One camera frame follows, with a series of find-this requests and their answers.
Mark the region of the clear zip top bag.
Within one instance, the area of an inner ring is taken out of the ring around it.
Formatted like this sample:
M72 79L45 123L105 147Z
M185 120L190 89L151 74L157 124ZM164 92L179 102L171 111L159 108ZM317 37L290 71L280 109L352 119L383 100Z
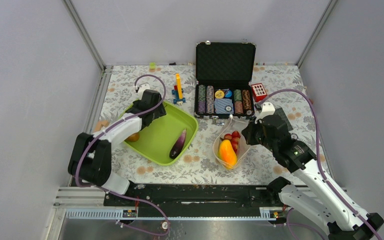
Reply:
M246 143L241 131L248 122L233 115L225 120L221 132L213 142L213 154L226 170L234 170L247 158L251 146Z

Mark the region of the orange yellow mango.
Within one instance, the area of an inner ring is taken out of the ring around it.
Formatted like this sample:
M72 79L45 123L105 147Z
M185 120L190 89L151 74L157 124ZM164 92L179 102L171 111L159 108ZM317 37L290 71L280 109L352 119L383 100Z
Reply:
M229 140L223 140L220 143L218 148L218 157L220 159L220 162L228 170L233 169L238 162L237 155L234 152L231 142Z

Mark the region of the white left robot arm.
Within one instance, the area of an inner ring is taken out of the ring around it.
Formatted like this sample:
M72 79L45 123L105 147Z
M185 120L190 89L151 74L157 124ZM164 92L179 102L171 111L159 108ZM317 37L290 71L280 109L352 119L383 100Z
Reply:
M118 121L94 134L80 133L68 165L75 184L101 188L116 194L122 205L132 204L135 192L129 188L130 181L112 171L112 148L166 115L163 99L158 91L146 89Z

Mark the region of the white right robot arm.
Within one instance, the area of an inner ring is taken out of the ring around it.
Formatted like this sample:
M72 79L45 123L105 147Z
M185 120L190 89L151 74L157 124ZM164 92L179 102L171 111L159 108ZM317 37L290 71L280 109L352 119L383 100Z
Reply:
M248 145L262 145L274 159L303 181L314 193L313 199L284 177L267 185L267 201L294 208L321 228L330 240L369 240L384 219L369 213L353 201L326 172L319 168L316 154L304 142L292 138L287 124L278 115L250 118L242 135Z

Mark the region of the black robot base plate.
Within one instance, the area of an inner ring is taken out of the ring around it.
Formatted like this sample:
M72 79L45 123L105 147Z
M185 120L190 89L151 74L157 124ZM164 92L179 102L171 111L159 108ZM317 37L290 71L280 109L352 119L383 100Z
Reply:
M287 211L271 185L131 183L125 198L107 193L106 207L131 207L140 218L277 218Z

